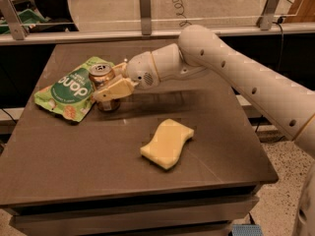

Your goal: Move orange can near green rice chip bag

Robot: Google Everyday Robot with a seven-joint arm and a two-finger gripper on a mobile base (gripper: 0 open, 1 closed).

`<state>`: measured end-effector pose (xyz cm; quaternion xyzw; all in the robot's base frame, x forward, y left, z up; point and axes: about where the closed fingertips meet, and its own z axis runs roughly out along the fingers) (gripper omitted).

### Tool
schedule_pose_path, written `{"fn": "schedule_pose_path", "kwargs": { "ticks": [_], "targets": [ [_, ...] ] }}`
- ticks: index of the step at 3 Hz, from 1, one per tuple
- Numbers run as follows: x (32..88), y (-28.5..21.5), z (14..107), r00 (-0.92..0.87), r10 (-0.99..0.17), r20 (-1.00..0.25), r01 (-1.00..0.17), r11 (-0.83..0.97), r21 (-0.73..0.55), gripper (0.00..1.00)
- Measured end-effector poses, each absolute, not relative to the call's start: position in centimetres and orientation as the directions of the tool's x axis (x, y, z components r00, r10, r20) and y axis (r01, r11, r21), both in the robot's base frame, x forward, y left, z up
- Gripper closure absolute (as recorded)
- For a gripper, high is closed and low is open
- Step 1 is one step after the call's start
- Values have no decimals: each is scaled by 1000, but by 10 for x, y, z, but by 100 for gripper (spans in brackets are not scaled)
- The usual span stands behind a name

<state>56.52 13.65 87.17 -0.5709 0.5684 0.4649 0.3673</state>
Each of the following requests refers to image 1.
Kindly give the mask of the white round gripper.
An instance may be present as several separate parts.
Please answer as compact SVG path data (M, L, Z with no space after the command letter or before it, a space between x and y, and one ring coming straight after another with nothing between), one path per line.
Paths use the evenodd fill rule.
M135 88L151 89L160 83L154 55L149 51L133 57L128 63L115 65L112 70L116 77L93 93L96 101L123 98L131 95Z

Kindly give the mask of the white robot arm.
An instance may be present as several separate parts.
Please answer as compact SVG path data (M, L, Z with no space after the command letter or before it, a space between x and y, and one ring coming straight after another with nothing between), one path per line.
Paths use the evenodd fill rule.
M315 92L234 50L210 29L185 28L176 43L134 56L113 68L115 77L96 89L108 102L212 70L248 100L299 148L315 157Z

